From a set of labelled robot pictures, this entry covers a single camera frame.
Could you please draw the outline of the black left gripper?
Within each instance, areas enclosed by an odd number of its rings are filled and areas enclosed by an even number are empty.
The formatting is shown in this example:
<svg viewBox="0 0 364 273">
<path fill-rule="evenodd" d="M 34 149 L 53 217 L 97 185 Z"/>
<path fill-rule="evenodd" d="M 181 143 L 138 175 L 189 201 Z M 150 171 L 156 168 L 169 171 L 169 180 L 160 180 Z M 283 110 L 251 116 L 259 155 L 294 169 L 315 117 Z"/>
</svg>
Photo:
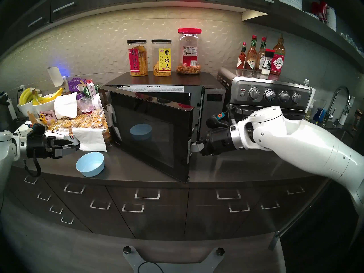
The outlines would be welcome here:
<svg viewBox="0 0 364 273">
<path fill-rule="evenodd" d="M 27 159 L 32 158 L 52 158 L 61 159 L 69 154 L 77 151 L 76 139 L 66 137 L 63 139 L 54 136 L 36 135 L 34 133 L 27 134 Z"/>
</svg>

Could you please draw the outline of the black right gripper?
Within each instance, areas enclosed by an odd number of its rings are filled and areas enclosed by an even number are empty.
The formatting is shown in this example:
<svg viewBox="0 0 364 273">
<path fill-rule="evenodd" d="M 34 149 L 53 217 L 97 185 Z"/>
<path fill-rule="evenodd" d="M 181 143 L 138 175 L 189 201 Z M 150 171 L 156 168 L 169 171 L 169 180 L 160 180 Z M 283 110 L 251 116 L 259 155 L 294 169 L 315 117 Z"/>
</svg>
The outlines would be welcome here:
<svg viewBox="0 0 364 273">
<path fill-rule="evenodd" d="M 191 153 L 201 153 L 202 155 L 219 155 L 221 153 L 234 151 L 235 146 L 231 138 L 230 128 L 218 127 L 211 129 L 202 138 L 201 143 L 190 145 Z"/>
</svg>

